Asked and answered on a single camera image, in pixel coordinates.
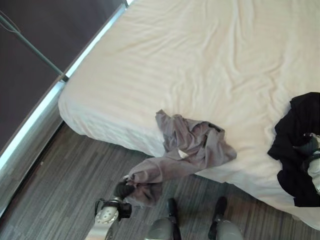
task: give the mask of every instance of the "gray carpet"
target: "gray carpet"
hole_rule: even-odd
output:
[[[7,211],[1,240],[83,240],[94,221],[94,202],[109,198],[117,182],[148,156],[80,136],[64,125],[42,156],[42,165]],[[206,240],[220,196],[228,198],[226,217],[246,240],[319,240],[320,231],[274,209],[237,187],[191,175],[164,184],[154,208],[134,207],[121,220],[115,240],[143,240],[149,225],[166,216],[166,200],[178,204],[184,240]]]

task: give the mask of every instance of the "gray cloth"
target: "gray cloth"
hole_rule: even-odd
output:
[[[129,196],[147,206],[154,205],[162,193],[161,182],[220,166],[236,158],[236,151],[224,140],[225,131],[208,122],[156,113],[163,133],[162,157],[152,157],[132,168],[128,183],[136,187]]]

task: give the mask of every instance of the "white bed sheet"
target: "white bed sheet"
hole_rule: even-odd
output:
[[[153,156],[155,113],[226,130],[237,159],[199,175],[234,184],[320,230],[295,207],[267,155],[291,98],[320,92],[318,0],[136,0],[66,85],[59,109],[77,133]]]

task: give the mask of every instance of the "light strip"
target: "light strip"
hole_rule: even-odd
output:
[[[19,143],[22,141],[24,136],[30,130],[30,128],[35,124],[39,116],[43,113],[46,107],[50,104],[52,99],[57,95],[57,93],[64,87],[64,82],[57,82],[49,93],[40,102],[38,107],[34,110],[28,120],[21,127],[19,132],[15,135],[13,140],[10,142],[9,146],[4,150],[3,154],[0,156],[0,170],[6,164],[12,153],[15,151]]]
[[[120,15],[126,10],[124,5],[116,12],[115,15],[108,21],[108,23],[102,28],[102,30],[95,36],[95,38],[90,42],[88,47],[83,51],[83,53],[78,57],[70,69],[66,72],[66,76],[70,77],[75,70],[78,68],[83,59],[88,55],[91,49],[96,45],[96,43],[101,39],[101,37],[106,33],[106,31],[114,24],[114,22],[120,17]]]

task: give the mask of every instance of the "black clothing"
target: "black clothing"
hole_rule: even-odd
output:
[[[320,135],[320,93],[294,97],[291,109],[275,126],[276,136],[268,154],[282,163],[277,178],[281,187],[294,197],[297,207],[320,207],[312,178],[302,169],[307,155],[295,148],[306,144],[308,133]]]

